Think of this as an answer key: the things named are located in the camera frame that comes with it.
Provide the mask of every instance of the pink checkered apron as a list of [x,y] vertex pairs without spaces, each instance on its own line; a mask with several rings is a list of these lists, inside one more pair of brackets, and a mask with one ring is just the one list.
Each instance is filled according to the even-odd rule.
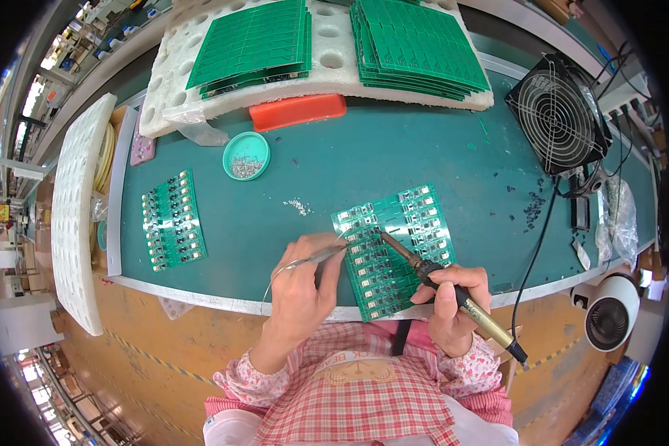
[[430,367],[388,357],[391,343],[362,324],[321,327],[295,355],[299,368],[255,436],[260,445],[372,442],[428,435],[455,446],[454,419]]

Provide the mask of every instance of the pcb panel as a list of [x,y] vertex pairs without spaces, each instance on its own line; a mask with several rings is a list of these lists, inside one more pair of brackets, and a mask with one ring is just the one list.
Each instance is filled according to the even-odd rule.
[[331,218],[334,231],[345,233],[345,264],[365,322],[413,306],[410,298],[421,283],[407,261],[375,233],[375,227],[424,259],[443,266],[456,261],[431,183],[333,213]]
[[196,209],[191,168],[142,195],[141,207],[146,248],[154,272],[208,255]]

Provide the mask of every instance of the electric fan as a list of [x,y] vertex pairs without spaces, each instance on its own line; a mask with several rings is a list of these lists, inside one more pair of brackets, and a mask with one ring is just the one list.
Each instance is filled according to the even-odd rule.
[[547,174],[607,155],[611,137],[587,85],[585,75],[567,56],[548,54],[506,95]]
[[570,290],[573,306],[587,310],[585,336],[594,348],[609,352],[632,332],[639,312],[639,293],[632,278],[621,272],[597,286],[581,283]]

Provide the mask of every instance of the plastic bag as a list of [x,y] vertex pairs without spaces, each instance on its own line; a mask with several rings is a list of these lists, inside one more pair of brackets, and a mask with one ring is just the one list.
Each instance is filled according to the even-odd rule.
[[109,211],[109,197],[97,191],[92,191],[92,202],[89,210],[92,214],[92,221],[106,220]]
[[637,263],[637,208],[634,197],[625,180],[618,175],[607,179],[601,189],[603,218],[597,226],[595,242],[600,251],[601,261],[607,261],[612,255],[612,247],[632,270]]
[[230,138],[223,130],[214,129],[205,119],[203,107],[193,105],[172,107],[163,111],[163,118],[173,124],[183,136],[199,146],[224,146]]

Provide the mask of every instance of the orange floor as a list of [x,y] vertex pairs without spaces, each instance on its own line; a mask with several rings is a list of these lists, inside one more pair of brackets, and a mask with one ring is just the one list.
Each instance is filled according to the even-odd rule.
[[[37,231],[35,248],[53,288],[48,227]],[[105,333],[93,337],[69,318],[62,342],[77,376],[106,405],[120,406],[141,444],[202,444],[203,401],[222,395],[210,377],[258,339],[265,318],[195,307],[171,321],[153,295],[96,275],[94,286]],[[511,311],[495,309],[493,316],[508,327]],[[521,445],[562,444],[597,392],[608,363],[585,341],[583,317],[564,294],[518,309],[518,338],[531,365],[518,369],[509,395]]]

